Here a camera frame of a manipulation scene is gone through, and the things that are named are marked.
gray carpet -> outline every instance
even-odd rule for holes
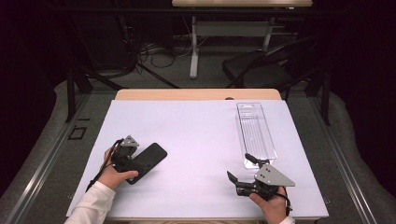
[[[221,72],[222,60],[240,53],[241,50],[256,49],[260,45],[257,40],[244,41],[235,46],[215,39],[202,45],[198,78],[194,80],[189,78],[191,59],[189,56],[178,57],[165,68],[155,67],[150,57],[144,61],[144,65],[181,88],[223,88],[227,84],[227,79]],[[171,61],[169,57],[163,55],[156,55],[153,58],[153,63],[157,66],[167,65]],[[169,88],[147,72],[139,72],[139,69],[128,76],[113,80],[128,88]],[[27,204],[21,223],[63,223],[65,221],[65,213],[71,202],[68,196],[72,196],[71,193],[78,186],[96,135],[100,131],[110,101],[115,96],[114,91],[98,81],[93,80],[92,85],[95,91],[89,97],[84,98],[84,95],[78,93],[79,99],[81,101],[85,99],[85,103],[71,124],[71,128],[77,128],[71,137],[77,137],[82,128],[86,128],[84,137],[76,140],[64,139],[59,146],[55,145],[59,140],[59,135],[65,129],[64,121],[67,113],[65,83],[56,88],[58,100],[51,119],[24,166],[0,200],[0,223],[6,223],[29,181],[35,175],[35,171],[54,147],[59,148],[59,154],[54,158],[55,163],[51,165],[50,172],[45,176],[44,185],[40,186],[41,189],[37,191],[33,202]],[[346,184],[340,173],[333,153],[333,145],[326,133],[328,128],[323,128],[323,123],[318,117],[316,101],[316,98],[306,98],[300,91],[294,90],[288,105],[319,189],[322,195],[330,201],[326,204],[330,217],[323,218],[318,223],[365,223],[351,197],[350,186]],[[330,131],[335,137],[335,144],[345,155],[347,165],[356,177],[376,222],[396,223],[395,199],[377,183],[370,169],[361,160],[354,140],[353,127],[344,104],[333,94],[330,104],[330,122],[332,125]]]

smartphone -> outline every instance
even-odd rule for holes
[[[143,169],[139,169],[139,175],[133,179],[127,179],[126,181],[132,185],[141,179],[146,173],[148,173],[154,166],[162,161],[168,153],[160,147],[157,143],[151,144],[148,148],[143,150],[137,155],[132,162],[143,166]]]

desk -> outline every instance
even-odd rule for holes
[[[311,0],[173,0],[174,7],[311,7]],[[197,36],[264,36],[262,50],[267,50],[274,19],[269,21],[197,21],[192,17],[192,56],[190,78],[198,76]]]
[[[278,153],[274,166],[296,183],[296,187],[288,190],[294,209],[291,215],[303,219],[327,217],[327,209],[286,103],[278,100],[279,95],[274,90],[255,90],[249,96],[250,91],[120,91],[107,111],[67,215],[96,175],[104,151],[115,140],[130,134],[140,144],[136,154],[157,142],[167,150],[168,156],[135,185],[126,182],[119,185],[107,218],[262,219],[261,210],[249,198],[237,196],[226,175],[228,170],[247,181],[254,172],[244,168],[239,149],[235,115],[236,103],[242,101],[218,100],[224,96],[250,99],[260,95],[262,99],[273,100],[248,101],[262,103]],[[157,96],[162,94],[175,96],[177,100],[169,101],[167,97],[158,100]]]

dark background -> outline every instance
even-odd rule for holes
[[[306,20],[302,34],[320,36],[320,59],[333,65],[331,90],[346,103],[361,156],[380,184],[396,196],[396,20],[392,6],[384,2],[317,0],[313,8],[347,10],[341,22]],[[56,100],[53,88],[65,80],[68,71],[67,55],[95,67],[89,57],[91,49],[86,49],[87,45],[94,49],[94,41],[106,41],[105,48],[116,49],[118,55],[128,55],[128,49],[121,43],[120,30],[111,25],[114,18],[107,21],[107,26],[102,23],[102,30],[96,30],[98,35],[84,33],[95,39],[87,44],[75,36],[70,24],[49,19],[34,1],[2,1],[0,17],[1,152],[6,156],[1,163],[3,194],[50,117]],[[168,19],[163,27],[177,29]],[[84,22],[94,23],[89,19]],[[64,36],[70,40],[68,45],[57,42],[54,24],[62,24]],[[163,45],[170,44],[166,42],[169,39],[148,35],[163,41]],[[340,40],[341,48],[334,49],[333,44]],[[123,69],[130,60],[126,57],[108,65]]]

chair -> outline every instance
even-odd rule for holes
[[[255,50],[225,60],[222,70],[231,80],[226,88],[277,89],[286,91],[287,101],[292,86],[318,71],[317,67],[305,73],[293,69],[297,60],[306,56],[316,44],[317,39],[309,36],[267,51]]]

